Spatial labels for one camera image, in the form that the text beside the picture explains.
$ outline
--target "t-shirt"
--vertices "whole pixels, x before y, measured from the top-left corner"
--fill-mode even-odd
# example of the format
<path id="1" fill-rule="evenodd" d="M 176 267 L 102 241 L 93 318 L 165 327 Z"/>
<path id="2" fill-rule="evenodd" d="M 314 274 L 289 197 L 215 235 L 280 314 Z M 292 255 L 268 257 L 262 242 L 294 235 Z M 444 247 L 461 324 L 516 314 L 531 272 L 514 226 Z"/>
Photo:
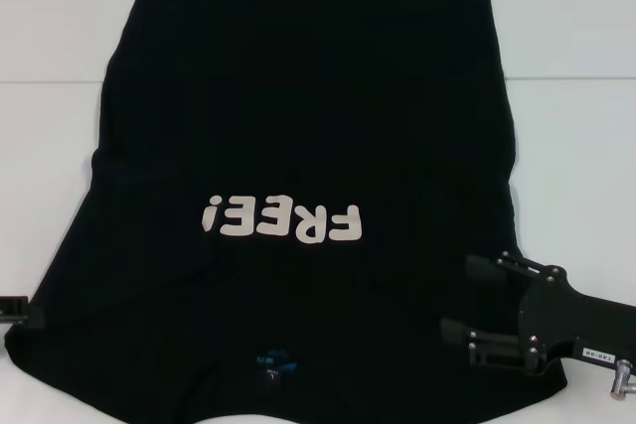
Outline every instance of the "t-shirt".
<path id="1" fill-rule="evenodd" d="M 441 317 L 515 334 L 519 253 L 490 0 L 136 0 L 90 190 L 26 372 L 131 424 L 263 414 L 468 424 L 563 388 L 472 368 Z"/>

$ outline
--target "shirt tag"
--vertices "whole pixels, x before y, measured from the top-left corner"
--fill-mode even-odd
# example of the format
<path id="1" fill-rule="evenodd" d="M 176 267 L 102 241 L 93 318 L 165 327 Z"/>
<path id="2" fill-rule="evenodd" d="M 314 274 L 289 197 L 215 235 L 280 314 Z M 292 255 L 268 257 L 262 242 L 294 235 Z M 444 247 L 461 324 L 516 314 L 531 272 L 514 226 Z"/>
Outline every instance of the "shirt tag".
<path id="1" fill-rule="evenodd" d="M 277 390 L 280 387 L 280 371 L 275 367 L 265 369 L 265 387 L 270 390 Z"/>

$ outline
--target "black clamp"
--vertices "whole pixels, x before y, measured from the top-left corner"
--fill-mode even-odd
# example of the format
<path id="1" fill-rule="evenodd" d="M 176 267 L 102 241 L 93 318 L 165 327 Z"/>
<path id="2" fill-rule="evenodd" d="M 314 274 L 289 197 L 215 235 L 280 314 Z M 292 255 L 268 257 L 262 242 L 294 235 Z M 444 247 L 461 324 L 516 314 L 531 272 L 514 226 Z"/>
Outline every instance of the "black clamp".
<path id="1" fill-rule="evenodd" d="M 552 362 L 570 357 L 614 369 L 615 399 L 636 393 L 636 385 L 629 384 L 636 363 L 636 307 L 583 295 L 569 285 L 563 268 L 508 252 L 494 261 L 469 257 L 467 266 L 473 279 L 505 286 L 505 277 L 514 274 L 526 284 L 517 335 L 484 332 L 442 319 L 442 338 L 465 347 L 471 364 L 542 374 Z"/>
<path id="2" fill-rule="evenodd" d="M 41 329 L 45 326 L 44 313 L 31 306 L 28 297 L 0 297 L 0 324 L 3 323 Z"/>

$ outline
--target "metal bracket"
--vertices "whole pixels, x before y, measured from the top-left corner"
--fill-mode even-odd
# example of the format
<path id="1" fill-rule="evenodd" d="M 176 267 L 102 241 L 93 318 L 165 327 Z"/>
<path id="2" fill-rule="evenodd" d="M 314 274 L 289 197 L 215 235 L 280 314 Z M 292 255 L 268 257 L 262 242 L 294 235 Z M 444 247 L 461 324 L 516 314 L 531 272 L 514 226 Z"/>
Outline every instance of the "metal bracket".
<path id="1" fill-rule="evenodd" d="M 632 368 L 632 363 L 627 359 L 621 359 L 616 363 L 616 377 L 611 396 L 617 401 L 624 401 L 627 394 L 636 394 L 636 384 L 629 384 Z"/>

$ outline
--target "black t-shirt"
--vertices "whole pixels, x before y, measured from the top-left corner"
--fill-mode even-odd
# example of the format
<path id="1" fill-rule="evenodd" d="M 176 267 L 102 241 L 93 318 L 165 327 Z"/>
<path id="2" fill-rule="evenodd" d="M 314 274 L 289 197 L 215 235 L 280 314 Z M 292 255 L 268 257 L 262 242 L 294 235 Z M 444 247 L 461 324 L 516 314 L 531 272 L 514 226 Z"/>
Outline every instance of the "black t-shirt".
<path id="1" fill-rule="evenodd" d="M 12 360 L 122 421 L 468 424 L 562 389 L 468 366 L 516 332 L 467 254 L 518 252 L 490 0 L 136 0 L 90 190 Z"/>

